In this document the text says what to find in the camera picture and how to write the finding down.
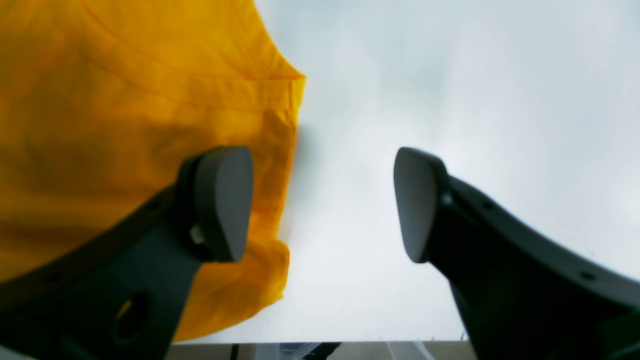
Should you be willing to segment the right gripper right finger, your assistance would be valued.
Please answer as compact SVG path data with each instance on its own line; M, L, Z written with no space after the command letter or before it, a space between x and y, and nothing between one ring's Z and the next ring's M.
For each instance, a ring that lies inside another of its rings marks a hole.
M393 167L403 246L448 281L480 360L637 360L640 285L544 237L435 155Z

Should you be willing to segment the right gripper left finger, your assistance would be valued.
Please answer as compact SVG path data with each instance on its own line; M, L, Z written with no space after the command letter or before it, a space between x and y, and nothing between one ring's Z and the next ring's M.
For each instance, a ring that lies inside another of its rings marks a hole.
M79 248L1 285L1 345L37 360L162 360L203 263L242 260L247 146L183 162L176 183Z

